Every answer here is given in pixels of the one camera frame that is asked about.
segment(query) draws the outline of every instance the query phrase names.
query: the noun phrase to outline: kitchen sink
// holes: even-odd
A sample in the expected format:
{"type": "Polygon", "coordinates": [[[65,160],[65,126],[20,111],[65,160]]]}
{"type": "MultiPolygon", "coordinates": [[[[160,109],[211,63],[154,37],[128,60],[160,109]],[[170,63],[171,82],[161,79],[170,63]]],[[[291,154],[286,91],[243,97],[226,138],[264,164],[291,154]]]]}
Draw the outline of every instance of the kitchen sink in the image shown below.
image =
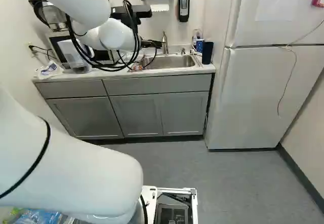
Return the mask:
{"type": "Polygon", "coordinates": [[[153,57],[144,57],[140,62],[133,65],[133,70],[139,71],[144,69],[174,69],[174,68],[189,68],[201,67],[196,59],[191,55],[157,55],[152,61],[153,57]]]}

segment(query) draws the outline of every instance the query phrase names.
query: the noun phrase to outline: refrigerator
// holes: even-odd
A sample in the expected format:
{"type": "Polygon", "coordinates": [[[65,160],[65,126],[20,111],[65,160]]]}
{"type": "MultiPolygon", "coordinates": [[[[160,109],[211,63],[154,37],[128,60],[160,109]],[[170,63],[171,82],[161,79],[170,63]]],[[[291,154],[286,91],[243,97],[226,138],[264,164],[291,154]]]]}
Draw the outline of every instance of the refrigerator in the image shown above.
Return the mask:
{"type": "Polygon", "coordinates": [[[324,67],[324,9],[311,3],[205,0],[204,37],[217,68],[209,149],[280,142],[324,67]]]}

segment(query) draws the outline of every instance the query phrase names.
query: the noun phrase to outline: gray carpet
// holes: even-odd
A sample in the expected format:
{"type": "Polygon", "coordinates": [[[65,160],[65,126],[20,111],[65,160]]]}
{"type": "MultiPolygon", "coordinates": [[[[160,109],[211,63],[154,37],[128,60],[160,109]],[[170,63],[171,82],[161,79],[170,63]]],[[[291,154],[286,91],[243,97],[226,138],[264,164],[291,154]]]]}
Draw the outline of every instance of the gray carpet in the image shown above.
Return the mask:
{"type": "Polygon", "coordinates": [[[136,158],[144,184],[198,189],[199,224],[323,224],[277,152],[209,153],[203,141],[104,147],[136,158]]]}

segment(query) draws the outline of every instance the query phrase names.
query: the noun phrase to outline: white paper on refrigerator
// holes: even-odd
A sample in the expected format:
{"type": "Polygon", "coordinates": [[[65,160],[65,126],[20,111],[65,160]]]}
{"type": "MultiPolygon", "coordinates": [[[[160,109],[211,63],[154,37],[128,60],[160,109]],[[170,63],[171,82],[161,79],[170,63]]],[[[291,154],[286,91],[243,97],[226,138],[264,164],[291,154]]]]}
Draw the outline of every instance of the white paper on refrigerator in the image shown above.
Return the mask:
{"type": "Polygon", "coordinates": [[[296,16],[298,0],[259,0],[256,21],[292,21],[296,16]]]}

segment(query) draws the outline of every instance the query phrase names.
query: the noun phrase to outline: refrigerator door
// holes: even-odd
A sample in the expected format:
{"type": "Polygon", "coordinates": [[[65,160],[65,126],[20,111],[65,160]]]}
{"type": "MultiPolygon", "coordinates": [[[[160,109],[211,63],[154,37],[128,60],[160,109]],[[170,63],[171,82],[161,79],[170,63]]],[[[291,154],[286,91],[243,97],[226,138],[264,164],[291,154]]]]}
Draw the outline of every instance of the refrigerator door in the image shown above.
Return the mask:
{"type": "MultiPolygon", "coordinates": [[[[324,20],[312,0],[232,0],[226,45],[290,44],[324,20]]],[[[297,42],[323,44],[324,24],[297,42]]]]}
{"type": "Polygon", "coordinates": [[[209,110],[209,149],[278,144],[324,67],[324,46],[292,49],[297,62],[279,107],[295,54],[278,47],[225,49],[226,76],[219,76],[209,110]]]}

